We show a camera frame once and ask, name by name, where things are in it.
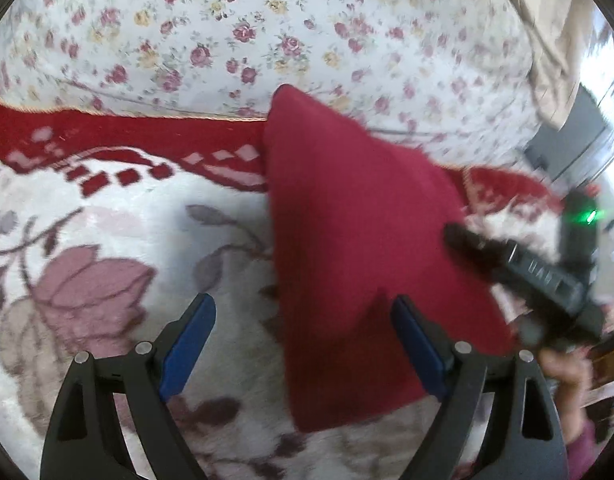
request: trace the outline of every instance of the pink flower pattern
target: pink flower pattern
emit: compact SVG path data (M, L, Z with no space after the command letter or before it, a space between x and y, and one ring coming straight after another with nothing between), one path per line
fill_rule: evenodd
M0 28L10 72L9 84L0 73L0 98L146 114L158 102L246 117L264 116L290 83L456 163L503 164L536 129L532 53L508 0L129 1L40 0L31 15L14 3L5 21L17 23L25 47L7 49ZM467 142L464 132L486 147L476 152L475 134Z
M66 348L107 357L130 348L126 332L144 316L139 303L155 272L97 254L95 246L63 251L45 267L33 298Z

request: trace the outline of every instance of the floral fabric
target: floral fabric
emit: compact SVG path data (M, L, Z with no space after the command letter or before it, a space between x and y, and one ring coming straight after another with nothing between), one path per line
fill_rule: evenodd
M187 133L193 156L177 158L150 153L136 132L133 142L74 150L79 137L105 123L113 131L124 118L6 113L13 126L0 118L0 153L16 156L0 156L0 441L28 478L39 476L52 406L75 352L104 357L152 340L198 292L215 298L216 327L168 406L210 479L399 478L436 414L431 397L364 424L295 431L268 202L251 191L264 182L260 131L228 126L231 135L208 136L200 127ZM186 121L167 122L177 124L174 139L184 137L178 124ZM471 171L456 181L470 183L472 212L493 203L515 221L488 225L506 218L498 210L473 221L501 237L522 218L538 230L541 215L528 214L532 197L517 182L501 186L509 175L500 173ZM127 405L118 411L136 471L153 478ZM486 425L476 426L466 462L484 436Z
M15 107L247 118L290 83L454 163L535 133L531 64L508 0L16 0L0 23Z

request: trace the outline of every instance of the red pillow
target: red pillow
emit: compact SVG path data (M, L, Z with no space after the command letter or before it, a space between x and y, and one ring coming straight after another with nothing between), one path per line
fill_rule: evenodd
M424 395L389 323L399 293L456 340L510 350L487 283L442 243L443 225L463 214L441 168L291 86L274 95L264 144L299 430L359 422Z

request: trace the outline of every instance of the black device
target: black device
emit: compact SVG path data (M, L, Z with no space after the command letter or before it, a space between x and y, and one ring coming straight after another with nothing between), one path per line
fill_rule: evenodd
M480 354L452 341L407 296L391 321L428 392L442 407L400 480L450 480L484 392L492 415L472 480L566 480L558 415L528 351ZM200 295L153 342L123 356L74 358L56 400L42 450L40 480L137 480L113 393L127 396L136 432L158 480L207 480L174 424L165 401L184 387L215 322L215 305Z
M206 480L165 402L184 388L216 319L208 294L153 342L122 356L79 352L64 378L42 449L40 480L138 480L114 403L126 394L140 442L158 480Z
M564 350L602 341L605 316L591 295L598 217L595 199L581 189L568 193L557 264L547 262L516 240L490 240L457 223L445 226L444 239L488 279L525 300L531 312L519 319L521 340L531 347Z

